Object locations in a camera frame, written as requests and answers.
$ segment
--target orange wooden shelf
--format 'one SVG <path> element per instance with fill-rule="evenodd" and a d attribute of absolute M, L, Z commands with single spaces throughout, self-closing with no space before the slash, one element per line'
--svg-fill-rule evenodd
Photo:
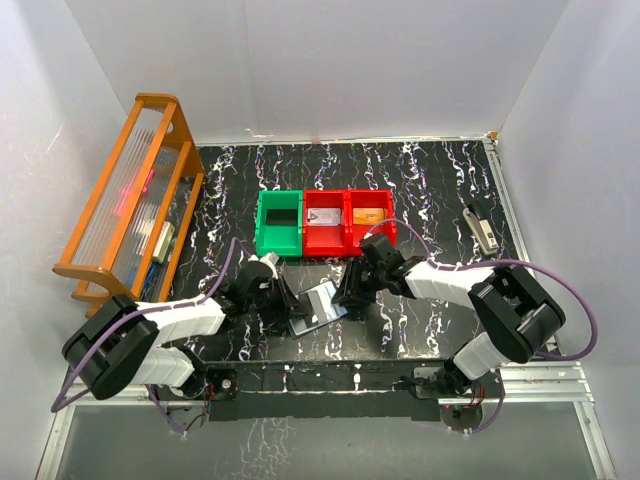
<path fill-rule="evenodd" d="M 190 190 L 171 258 L 148 301 L 165 301 L 204 180 L 204 168 L 180 102 L 141 93 L 129 113 L 71 239 L 53 271 L 80 280 L 72 293 L 95 312 L 111 296 L 139 300 L 163 223 L 177 192 Z"/>

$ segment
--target glass panel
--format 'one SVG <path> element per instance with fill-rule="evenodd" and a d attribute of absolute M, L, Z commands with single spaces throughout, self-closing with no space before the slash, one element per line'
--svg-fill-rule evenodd
<path fill-rule="evenodd" d="M 167 148 L 162 148 L 158 152 L 149 174 L 147 191 L 140 197 L 131 223 L 122 240 L 111 271 L 127 288 L 133 286 L 142 255 L 158 215 L 158 209 L 169 187 L 169 180 L 175 169 L 178 155 L 178 151 Z"/>
<path fill-rule="evenodd" d="M 180 180 L 180 183 L 178 183 L 176 193 L 173 197 L 173 201 L 171 202 L 171 208 L 169 208 L 169 212 L 167 213 L 166 217 L 166 220 L 171 222 L 175 227 L 174 238 L 171 241 L 171 245 L 169 247 L 169 251 L 167 252 L 165 261 L 162 264 L 155 264 L 152 275 L 148 277 L 146 287 L 144 287 L 142 289 L 142 292 L 140 292 L 141 300 L 147 302 L 155 302 L 158 300 L 158 295 L 160 295 L 162 283 L 164 282 L 164 278 L 167 274 L 169 262 L 171 261 L 171 258 L 173 258 L 173 249 L 176 243 L 175 239 L 178 236 L 178 231 L 180 230 L 180 226 L 182 225 L 184 212 L 187 209 L 187 204 L 189 203 L 189 199 L 191 198 L 192 188 L 193 179 L 183 178 Z"/>
<path fill-rule="evenodd" d="M 149 151 L 153 136 L 164 112 L 142 109 L 131 135 L 120 154 L 111 178 L 98 201 L 87 225 L 72 263 L 76 265 L 100 265 L 120 220 L 131 182 L 134 181 L 144 157 Z M 94 286 L 91 291 L 103 291 Z"/>
<path fill-rule="evenodd" d="M 188 422 L 201 411 L 172 416 Z M 57 478 L 595 477 L 572 403 L 508 403 L 489 429 L 469 439 L 443 431 L 443 424 L 408 418 L 199 425 L 182 442 L 169 435 L 154 406 L 78 407 Z"/>

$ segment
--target purple cable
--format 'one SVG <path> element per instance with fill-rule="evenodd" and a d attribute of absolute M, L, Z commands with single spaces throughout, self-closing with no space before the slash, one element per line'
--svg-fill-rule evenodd
<path fill-rule="evenodd" d="M 491 424 L 496 421 L 496 419 L 498 418 L 498 415 L 500 415 L 500 411 L 502 410 L 502 404 L 504 403 L 504 397 L 505 397 L 504 380 L 502 380 L 502 375 L 500 375 L 500 372 L 498 370 L 496 370 L 494 375 L 498 379 L 498 384 L 500 385 L 500 397 L 498 398 L 498 405 L 496 406 L 496 411 L 493 412 L 493 415 L 491 415 L 491 418 L 487 420 L 487 422 L 484 425 L 480 425 L 475 430 L 472 430 L 471 433 L 480 433 L 481 431 L 489 428 Z"/>
<path fill-rule="evenodd" d="M 247 250 L 247 247 L 245 247 L 244 245 L 242 245 L 242 242 L 244 242 L 244 240 L 240 240 L 238 239 L 238 237 L 233 237 L 231 239 L 231 241 L 233 242 L 233 239 L 235 238 L 236 242 L 238 242 L 238 246 L 242 249 L 242 251 L 244 252 L 244 254 L 248 257 L 251 256 L 251 252 L 249 250 Z"/>
<path fill-rule="evenodd" d="M 62 389 L 60 390 L 60 393 L 58 394 L 58 396 L 54 400 L 53 405 L 51 405 L 51 412 L 52 413 L 56 413 L 56 412 L 62 410 L 63 408 L 71 405 L 73 402 L 75 402 L 79 398 L 83 397 L 87 393 L 89 393 L 89 389 L 85 389 L 82 392 L 74 395 L 71 398 L 66 398 L 66 395 L 67 395 L 67 393 L 69 393 L 69 389 L 73 385 L 73 382 L 75 382 L 76 379 L 80 376 L 80 373 L 87 366 L 87 363 L 89 363 L 89 360 L 91 359 L 91 357 L 98 351 L 98 349 L 102 346 L 102 344 L 104 342 L 106 342 L 107 339 L 111 335 L 113 335 L 113 333 L 116 330 L 118 330 L 120 327 L 122 327 L 125 323 L 131 321 L 132 319 L 134 319 L 134 318 L 136 318 L 136 317 L 138 317 L 140 315 L 144 315 L 144 314 L 147 314 L 147 313 L 164 312 L 165 310 L 171 310 L 171 308 L 176 309 L 176 308 L 192 307 L 194 305 L 201 304 L 201 303 L 205 302 L 207 299 L 211 298 L 215 294 L 216 290 L 218 289 L 218 287 L 222 283 L 222 280 L 224 279 L 225 275 L 227 274 L 227 270 L 229 269 L 229 265 L 231 264 L 231 258 L 233 256 L 233 250 L 234 250 L 236 244 L 240 244 L 242 249 L 249 255 L 249 252 L 240 243 L 240 240 L 238 240 L 236 237 L 233 237 L 231 239 L 231 245 L 229 247 L 229 253 L 227 253 L 227 258 L 225 259 L 224 265 L 222 266 L 222 269 L 220 270 L 220 275 L 216 279 L 216 282 L 214 283 L 213 287 L 211 287 L 211 290 L 209 290 L 209 292 L 203 298 L 197 300 L 196 302 L 191 301 L 191 300 L 187 300 L 187 301 L 185 301 L 183 303 L 178 303 L 176 305 L 173 305 L 173 307 L 172 306 L 168 306 L 168 305 L 161 305 L 161 306 L 158 306 L 158 307 L 149 307 L 149 308 L 143 308 L 141 310 L 136 310 L 134 312 L 131 312 L 131 313 L 125 315 L 120 320 L 118 320 L 116 323 L 111 325 L 111 327 L 109 327 L 100 336 L 100 338 L 98 338 L 96 343 L 94 343 L 91 346 L 91 348 L 87 351 L 85 356 L 82 357 L 82 360 L 80 360 L 80 362 L 78 363 L 76 368 L 73 370 L 73 372 L 71 372 L 71 375 L 69 375 L 67 380 L 64 382 L 64 384 L 62 385 Z M 166 413 L 165 413 L 165 416 L 167 417 L 169 423 L 174 423 L 168 417 L 168 415 L 166 415 Z"/>
<path fill-rule="evenodd" d="M 596 315 L 593 309 L 591 308 L 591 306 L 589 305 L 589 302 L 587 302 L 586 298 L 584 298 L 582 294 L 578 292 L 573 286 L 571 286 L 566 280 L 564 280 L 562 277 L 558 276 L 557 274 L 553 273 L 552 271 L 547 270 L 546 268 L 540 265 L 536 265 L 535 263 L 529 263 L 529 262 L 525 262 L 522 260 L 515 260 L 515 259 L 486 260 L 483 262 L 477 262 L 477 263 L 472 263 L 471 265 L 462 265 L 462 266 L 442 265 L 437 263 L 435 260 L 433 260 L 430 257 L 431 252 L 429 252 L 429 247 L 427 246 L 427 242 L 424 241 L 424 238 L 422 238 L 422 235 L 420 235 L 411 225 L 403 222 L 402 220 L 397 220 L 395 218 L 387 218 L 386 220 L 383 220 L 377 225 L 374 225 L 373 227 L 371 227 L 368 233 L 373 232 L 376 228 L 388 222 L 395 222 L 397 224 L 402 225 L 407 230 L 409 230 L 409 232 L 411 232 L 413 236 L 416 237 L 422 244 L 422 248 L 424 248 L 424 251 L 427 254 L 427 262 L 429 263 L 429 265 L 431 265 L 436 269 L 447 271 L 447 272 L 455 272 L 455 271 L 464 272 L 466 270 L 473 270 L 476 268 L 521 265 L 523 267 L 530 268 L 531 270 L 535 270 L 536 272 L 542 273 L 543 275 L 551 278 L 552 280 L 555 280 L 564 288 L 566 288 L 576 298 L 576 300 L 578 300 L 578 302 L 584 309 L 584 312 L 587 314 L 587 318 L 589 319 L 589 325 L 591 326 L 591 338 L 589 339 L 589 343 L 587 344 L 584 350 L 578 353 L 574 353 L 573 355 L 566 355 L 566 356 L 554 355 L 552 353 L 546 353 L 546 352 L 537 352 L 536 355 L 539 355 L 540 357 L 545 358 L 547 360 L 575 361 L 575 360 L 580 360 L 581 358 L 584 358 L 585 356 L 589 355 L 591 351 L 594 349 L 594 347 L 596 346 L 596 343 L 598 342 L 598 322 L 596 321 Z"/>
<path fill-rule="evenodd" d="M 164 418 L 167 419 L 167 423 L 169 423 L 169 425 L 171 425 L 173 427 L 173 429 L 176 432 L 178 432 L 179 434 L 181 434 L 183 436 L 186 435 L 187 434 L 187 430 L 182 428 L 180 425 L 178 425 L 176 423 L 176 421 L 169 416 L 167 411 L 162 407 L 162 405 L 160 405 L 160 400 L 158 400 L 158 397 L 155 396 L 155 394 L 153 393 L 153 390 L 151 390 L 151 387 L 149 385 L 147 385 L 147 392 L 149 392 L 149 398 L 155 404 L 155 406 L 158 408 L 158 411 L 162 414 L 162 416 Z"/>

